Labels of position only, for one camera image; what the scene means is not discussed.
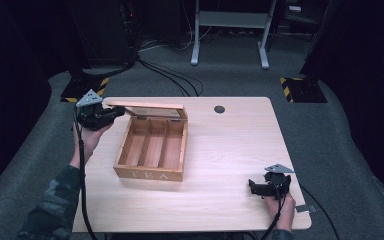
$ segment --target camouflage sleeve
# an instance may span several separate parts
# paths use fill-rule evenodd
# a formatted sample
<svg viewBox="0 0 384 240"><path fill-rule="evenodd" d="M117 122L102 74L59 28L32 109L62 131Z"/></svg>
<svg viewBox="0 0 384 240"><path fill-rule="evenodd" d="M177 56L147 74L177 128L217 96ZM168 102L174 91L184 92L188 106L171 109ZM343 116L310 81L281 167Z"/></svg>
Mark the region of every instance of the camouflage sleeve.
<svg viewBox="0 0 384 240"><path fill-rule="evenodd" d="M15 239L69 239L80 192L80 170L70 165L50 182Z"/></svg>
<svg viewBox="0 0 384 240"><path fill-rule="evenodd" d="M272 240L294 240L294 236L289 231L275 229L272 232Z"/></svg>

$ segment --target hand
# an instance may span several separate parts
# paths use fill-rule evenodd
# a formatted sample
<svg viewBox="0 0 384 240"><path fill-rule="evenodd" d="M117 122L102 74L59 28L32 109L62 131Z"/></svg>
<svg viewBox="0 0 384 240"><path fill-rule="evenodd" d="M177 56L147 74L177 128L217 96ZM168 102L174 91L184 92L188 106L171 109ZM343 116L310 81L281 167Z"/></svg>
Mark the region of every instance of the hand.
<svg viewBox="0 0 384 240"><path fill-rule="evenodd" d="M274 219L278 210L279 210L279 200L274 199L273 197L264 197L264 200L269 207L270 216ZM287 193L285 198L282 198L280 201L283 203L282 210L280 211L280 218L277 221L277 229L283 229L286 231L292 231L292 222L294 221L295 216L295 199L290 193Z"/></svg>
<svg viewBox="0 0 384 240"><path fill-rule="evenodd" d="M83 128L82 140L84 144L84 153L85 153L85 164L93 154L96 146L98 146L99 140L101 139L102 134L107 131L112 124L105 126L97 131L91 131L89 129ZM80 168L80 152L79 152L79 137L77 134L76 125L73 123L73 135L74 135L74 155L70 162L70 165L76 168Z"/></svg>

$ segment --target wooden box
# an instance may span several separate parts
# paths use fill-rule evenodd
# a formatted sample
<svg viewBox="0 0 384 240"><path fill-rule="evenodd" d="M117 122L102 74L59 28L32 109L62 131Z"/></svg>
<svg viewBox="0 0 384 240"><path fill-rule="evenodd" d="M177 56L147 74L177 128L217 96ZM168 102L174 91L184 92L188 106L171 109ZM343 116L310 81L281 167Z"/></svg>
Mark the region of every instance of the wooden box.
<svg viewBox="0 0 384 240"><path fill-rule="evenodd" d="M183 105L105 101L130 115L114 164L120 178L183 181L188 118Z"/></svg>

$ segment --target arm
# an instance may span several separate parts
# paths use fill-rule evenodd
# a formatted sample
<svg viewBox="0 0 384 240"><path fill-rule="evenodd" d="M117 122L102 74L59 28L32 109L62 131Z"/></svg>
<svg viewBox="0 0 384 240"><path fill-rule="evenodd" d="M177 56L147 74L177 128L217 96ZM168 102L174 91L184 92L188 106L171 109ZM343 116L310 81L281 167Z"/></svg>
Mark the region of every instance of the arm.
<svg viewBox="0 0 384 240"><path fill-rule="evenodd" d="M93 154L102 134L110 126L98 131L82 130L85 162ZM29 212L15 239L69 239L80 192L80 152L78 135L73 125L74 154L70 164L50 182L43 199Z"/></svg>
<svg viewBox="0 0 384 240"><path fill-rule="evenodd" d="M264 200L267 203L269 208L269 213L272 218L274 218L277 214L279 208L278 200L275 200L271 197L264 197ZM290 193L286 194L285 198L281 199L281 201L285 201L280 212L280 218L276 223L276 229L272 233L273 240L292 240L294 239L291 231L292 231L292 223L294 221L295 216L295 199L292 197Z"/></svg>

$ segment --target box lid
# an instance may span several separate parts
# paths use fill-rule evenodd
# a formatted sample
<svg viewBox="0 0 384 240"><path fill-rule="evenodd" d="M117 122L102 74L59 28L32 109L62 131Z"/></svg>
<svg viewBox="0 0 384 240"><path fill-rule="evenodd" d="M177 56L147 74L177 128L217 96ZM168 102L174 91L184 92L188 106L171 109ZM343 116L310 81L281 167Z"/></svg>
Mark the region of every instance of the box lid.
<svg viewBox="0 0 384 240"><path fill-rule="evenodd" d="M104 99L104 104L112 106L123 106L126 113L136 117L164 117L174 119L187 119L185 108L180 104L162 103L141 103L141 102L122 102L111 99Z"/></svg>

